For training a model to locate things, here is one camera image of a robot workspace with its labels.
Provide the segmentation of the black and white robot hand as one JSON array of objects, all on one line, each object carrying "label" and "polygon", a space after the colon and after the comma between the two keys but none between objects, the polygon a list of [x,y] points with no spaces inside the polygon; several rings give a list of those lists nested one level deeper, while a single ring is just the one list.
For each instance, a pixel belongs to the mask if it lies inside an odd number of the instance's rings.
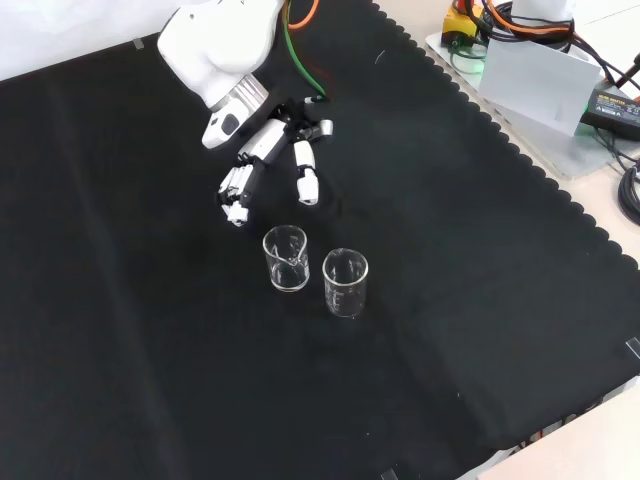
[{"label": "black and white robot hand", "polygon": [[330,119],[312,119],[306,107],[321,101],[318,97],[307,97],[301,102],[278,105],[239,150],[236,164],[222,180],[217,193],[228,222],[236,227],[247,223],[262,174],[289,145],[293,147],[297,169],[298,201],[307,206],[318,203],[320,187],[312,144],[332,136],[334,123]]}]

